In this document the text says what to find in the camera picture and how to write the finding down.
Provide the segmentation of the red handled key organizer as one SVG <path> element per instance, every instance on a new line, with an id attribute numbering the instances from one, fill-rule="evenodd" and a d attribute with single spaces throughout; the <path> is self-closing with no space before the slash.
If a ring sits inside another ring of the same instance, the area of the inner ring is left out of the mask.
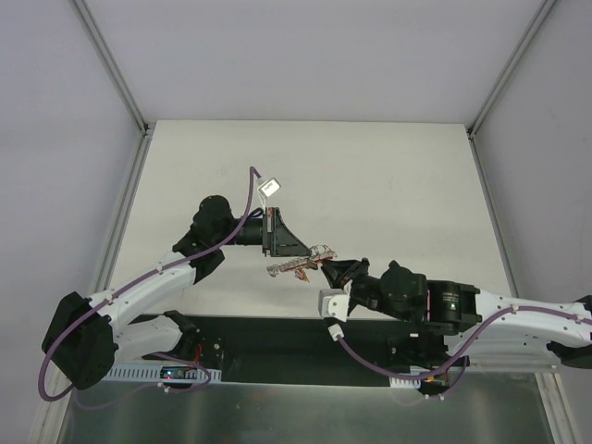
<path id="1" fill-rule="evenodd" d="M 333 260 L 338 254 L 325 244 L 312 246 L 310 254 L 304 257 L 292 258 L 281 264 L 270 265 L 266 268 L 268 275 L 272 278 L 279 274 L 292 273 L 300 281 L 309 282 L 306 271 L 316 271 L 326 260 Z"/>

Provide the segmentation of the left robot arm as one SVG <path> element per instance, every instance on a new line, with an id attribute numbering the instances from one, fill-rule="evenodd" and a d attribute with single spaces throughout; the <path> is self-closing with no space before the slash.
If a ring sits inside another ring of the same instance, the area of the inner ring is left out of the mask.
<path id="1" fill-rule="evenodd" d="M 42 350 L 69 380 L 88 389 L 120 362 L 162 352 L 193 361 L 200 335 L 187 317 L 169 310 L 137 322 L 137 317 L 166 297 L 209 277 L 224 261 L 225 245 L 259 246 L 271 257 L 308 257 L 311 250 L 285 225 L 276 207 L 262 216 L 235 217 L 228 200 L 208 196 L 200 203 L 189 231 L 153 269 L 115 290 L 63 297 L 42 342 Z"/>

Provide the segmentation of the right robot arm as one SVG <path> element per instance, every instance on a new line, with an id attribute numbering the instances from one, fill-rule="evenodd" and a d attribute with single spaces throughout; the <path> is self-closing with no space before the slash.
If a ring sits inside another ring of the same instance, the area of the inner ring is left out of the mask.
<path id="1" fill-rule="evenodd" d="M 334 324 L 334 339 L 343 334 L 357 307 L 389 316 L 410 327 L 412 344 L 397 352 L 417 353 L 415 363 L 439 367 L 463 355 L 510 354 L 529 351 L 554 356 L 564 366 L 591 366 L 591 299 L 537 302 L 515 299 L 473 285 L 430 280 L 391 261 L 380 277 L 369 273 L 369 262 L 324 260 L 321 270 L 328 287 L 319 293 L 319 314 Z"/>

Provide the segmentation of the left aluminium frame post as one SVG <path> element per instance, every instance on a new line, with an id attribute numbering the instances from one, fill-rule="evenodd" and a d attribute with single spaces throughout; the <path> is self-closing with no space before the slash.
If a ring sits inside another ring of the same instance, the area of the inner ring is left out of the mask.
<path id="1" fill-rule="evenodd" d="M 86 33 L 93 50 L 98 56 L 107 77 L 114 87 L 121 103 L 124 105 L 136 130 L 141 135 L 146 134 L 149 129 L 149 123 L 144 118 L 141 109 L 133 97 L 130 87 L 112 54 L 95 17 L 93 16 L 88 2 L 84 0 L 69 0 L 68 3 L 79 20 L 82 29 Z"/>

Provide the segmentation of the aluminium frame post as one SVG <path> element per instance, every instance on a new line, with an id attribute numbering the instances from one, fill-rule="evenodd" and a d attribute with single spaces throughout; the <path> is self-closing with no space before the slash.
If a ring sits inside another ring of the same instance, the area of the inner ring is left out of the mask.
<path id="1" fill-rule="evenodd" d="M 524 32 L 514 46 L 510 56 L 495 79 L 483 104 L 479 107 L 475 118 L 467 127 L 467 136 L 472 141 L 481 130 L 505 89 L 517 72 L 537 36 L 549 20 L 549 17 L 561 2 L 559 0 L 544 0 L 538 5 L 535 14 L 529 20 Z"/>
<path id="2" fill-rule="evenodd" d="M 146 134 L 149 129 L 149 123 L 144 118 L 141 109 L 133 97 L 130 87 L 112 54 L 95 17 L 93 16 L 88 2 L 84 0 L 69 0 L 68 3 L 79 20 L 82 29 L 86 33 L 93 50 L 98 56 L 107 77 L 114 87 L 121 103 L 124 105 L 136 130 L 141 135 Z"/>

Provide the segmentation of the right aluminium frame post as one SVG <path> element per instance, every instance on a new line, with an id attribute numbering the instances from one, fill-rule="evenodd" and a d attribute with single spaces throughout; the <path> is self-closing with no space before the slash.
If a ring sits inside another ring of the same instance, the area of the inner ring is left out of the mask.
<path id="1" fill-rule="evenodd" d="M 544 0 L 538 5 L 535 14 L 529 20 L 524 32 L 514 46 L 510 56 L 495 79 L 483 104 L 479 107 L 475 118 L 467 127 L 467 136 L 472 141 L 481 130 L 505 89 L 517 72 L 537 36 L 549 20 L 549 17 L 561 2 L 559 0 Z"/>

